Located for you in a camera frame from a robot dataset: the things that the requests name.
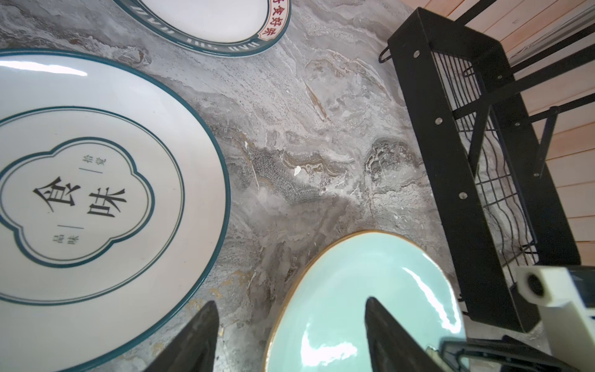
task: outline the wire mesh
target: wire mesh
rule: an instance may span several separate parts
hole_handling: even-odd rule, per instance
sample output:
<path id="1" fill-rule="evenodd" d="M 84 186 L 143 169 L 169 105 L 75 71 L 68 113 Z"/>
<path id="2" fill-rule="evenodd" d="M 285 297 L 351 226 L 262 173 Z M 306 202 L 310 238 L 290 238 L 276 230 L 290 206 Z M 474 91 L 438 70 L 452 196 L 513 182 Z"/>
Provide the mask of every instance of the wire mesh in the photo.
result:
<path id="1" fill-rule="evenodd" d="M 480 77 L 475 74 L 469 61 L 437 52 L 433 53 L 433 57 L 451 110 L 480 97 Z M 467 153 L 471 146 L 475 116 L 476 113 L 473 113 L 456 121 L 461 143 Z M 492 120 L 489 116 L 475 185 L 506 281 L 512 286 L 516 282 L 514 267 L 534 265 L 538 257 Z"/>

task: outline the black metal rack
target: black metal rack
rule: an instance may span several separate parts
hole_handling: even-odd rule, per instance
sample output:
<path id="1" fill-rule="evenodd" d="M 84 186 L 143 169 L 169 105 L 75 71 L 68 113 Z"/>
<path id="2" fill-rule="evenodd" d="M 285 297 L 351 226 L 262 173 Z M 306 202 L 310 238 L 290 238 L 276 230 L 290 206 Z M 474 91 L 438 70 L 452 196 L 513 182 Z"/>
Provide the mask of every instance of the black metal rack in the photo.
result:
<path id="1" fill-rule="evenodd" d="M 595 46 L 513 74 L 595 27 L 511 67 L 498 41 L 464 26 L 494 1 L 456 21 L 418 8 L 378 60 L 394 62 L 469 316 L 528 332 L 539 315 L 518 293 L 514 267 L 580 265 L 545 159 L 557 115 L 595 95 L 529 117 L 519 93 L 595 60 Z M 540 143 L 531 123 L 544 118 Z"/>

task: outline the wooden wall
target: wooden wall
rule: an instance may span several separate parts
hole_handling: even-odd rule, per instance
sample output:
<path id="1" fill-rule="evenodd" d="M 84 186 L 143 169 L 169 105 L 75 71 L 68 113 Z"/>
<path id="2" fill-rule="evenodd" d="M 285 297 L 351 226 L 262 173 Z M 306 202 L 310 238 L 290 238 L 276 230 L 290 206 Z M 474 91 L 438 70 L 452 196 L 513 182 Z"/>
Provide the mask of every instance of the wooden wall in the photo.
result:
<path id="1" fill-rule="evenodd" d="M 478 0 L 402 0 L 457 19 Z M 562 23 L 595 6 L 595 0 L 497 0 L 467 26 L 502 43 L 509 58 Z M 517 79 L 595 43 L 595 34 L 520 71 Z M 595 92 L 595 61 L 526 90 L 529 114 Z M 545 120 L 534 124 L 541 138 Z M 595 103 L 562 113 L 547 156 L 583 264 L 595 265 Z"/>

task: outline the white plate with teal rim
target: white plate with teal rim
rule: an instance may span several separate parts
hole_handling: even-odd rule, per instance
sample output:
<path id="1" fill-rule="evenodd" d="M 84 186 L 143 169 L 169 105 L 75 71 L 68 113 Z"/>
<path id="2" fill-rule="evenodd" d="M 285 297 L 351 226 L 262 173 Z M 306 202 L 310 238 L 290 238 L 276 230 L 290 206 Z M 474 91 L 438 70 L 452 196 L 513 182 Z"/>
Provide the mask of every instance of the white plate with teal rim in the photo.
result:
<path id="1" fill-rule="evenodd" d="M 465 340 L 461 311 L 438 265 L 415 243 L 363 231 L 325 248 L 289 290 L 263 371 L 372 371 L 365 303 L 376 297 L 423 350 Z"/>
<path id="2" fill-rule="evenodd" d="M 157 35 L 222 57 L 245 57 L 273 46 L 292 10 L 291 0 L 114 1 Z"/>
<path id="3" fill-rule="evenodd" d="M 0 371 L 130 349 L 204 281 L 230 210 L 190 105 L 91 55 L 0 51 Z"/>

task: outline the gray marble countertop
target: gray marble countertop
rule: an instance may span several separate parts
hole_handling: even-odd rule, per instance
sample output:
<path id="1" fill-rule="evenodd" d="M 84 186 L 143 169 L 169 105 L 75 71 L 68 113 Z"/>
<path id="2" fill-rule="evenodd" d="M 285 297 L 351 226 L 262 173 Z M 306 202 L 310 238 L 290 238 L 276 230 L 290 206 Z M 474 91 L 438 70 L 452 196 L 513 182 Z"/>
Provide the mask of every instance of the gray marble countertop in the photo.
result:
<path id="1" fill-rule="evenodd" d="M 456 285 L 440 217 L 392 63 L 398 0 L 294 0 L 289 28 L 247 58 L 187 51 L 110 0 L 0 0 L 0 48 L 54 48 L 137 68 L 180 94 L 221 145 L 227 237 L 206 282 L 154 335 L 96 371 L 142 371 L 209 300 L 216 371 L 259 371 L 292 281 L 322 248 L 362 229 L 416 241 Z M 468 334 L 504 331 L 465 319 Z M 547 348 L 542 329 L 515 336 Z"/>

